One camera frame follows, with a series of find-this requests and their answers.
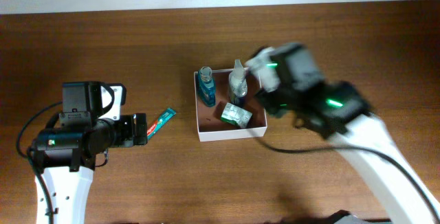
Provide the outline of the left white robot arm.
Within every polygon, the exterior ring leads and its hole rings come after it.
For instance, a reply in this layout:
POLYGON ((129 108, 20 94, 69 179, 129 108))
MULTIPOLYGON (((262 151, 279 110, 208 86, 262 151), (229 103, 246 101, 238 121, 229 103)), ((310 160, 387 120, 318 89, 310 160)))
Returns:
POLYGON ((107 118, 90 111, 61 112, 52 118, 27 150, 37 223, 84 223, 97 155, 147 144, 146 130, 143 113, 107 118))

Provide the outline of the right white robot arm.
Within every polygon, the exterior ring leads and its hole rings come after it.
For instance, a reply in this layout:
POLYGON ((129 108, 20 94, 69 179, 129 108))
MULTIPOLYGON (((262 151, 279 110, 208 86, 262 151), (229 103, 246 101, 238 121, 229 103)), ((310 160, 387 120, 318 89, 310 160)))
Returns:
POLYGON ((301 121, 296 128, 313 131, 327 142, 323 147, 295 150, 276 148, 263 139, 258 139, 259 144, 292 155, 336 151, 361 176, 392 223, 439 222, 439 202, 352 84, 321 82, 306 91, 261 89, 255 97, 272 115, 293 111, 301 121))

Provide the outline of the clear purple liquid bottle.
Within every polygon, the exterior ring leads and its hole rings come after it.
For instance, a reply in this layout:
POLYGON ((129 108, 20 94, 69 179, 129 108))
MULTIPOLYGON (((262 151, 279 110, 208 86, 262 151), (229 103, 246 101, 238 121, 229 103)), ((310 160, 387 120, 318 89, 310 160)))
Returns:
POLYGON ((242 107, 248 93, 246 70, 239 59, 234 61, 234 69, 229 74, 228 96, 233 105, 242 107))

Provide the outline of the green white soap box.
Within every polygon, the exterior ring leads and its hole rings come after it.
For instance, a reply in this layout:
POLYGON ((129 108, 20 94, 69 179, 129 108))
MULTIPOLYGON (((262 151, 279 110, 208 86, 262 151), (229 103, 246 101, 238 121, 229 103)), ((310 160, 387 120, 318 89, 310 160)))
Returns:
POLYGON ((221 114, 221 121, 235 125, 239 128, 247 128, 251 118, 251 112, 231 103, 227 103, 225 105, 225 108, 221 114))

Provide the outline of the teal mouthwash bottle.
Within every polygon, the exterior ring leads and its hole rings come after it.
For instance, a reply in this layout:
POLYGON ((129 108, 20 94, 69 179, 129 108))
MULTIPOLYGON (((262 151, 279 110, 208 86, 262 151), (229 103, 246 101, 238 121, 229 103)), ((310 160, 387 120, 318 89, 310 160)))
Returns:
POLYGON ((198 90, 197 93, 207 107, 213 107, 216 104, 216 86, 210 67, 202 67, 197 74, 198 90))

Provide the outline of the teal red toothpaste box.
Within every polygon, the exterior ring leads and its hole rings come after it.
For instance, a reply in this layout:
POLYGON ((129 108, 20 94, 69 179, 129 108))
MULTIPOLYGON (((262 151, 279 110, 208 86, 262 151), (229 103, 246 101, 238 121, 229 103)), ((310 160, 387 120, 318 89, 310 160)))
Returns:
POLYGON ((176 111, 172 108, 165 109, 153 122, 153 124, 147 130, 147 140, 151 140, 151 138, 174 116, 176 115, 176 111))

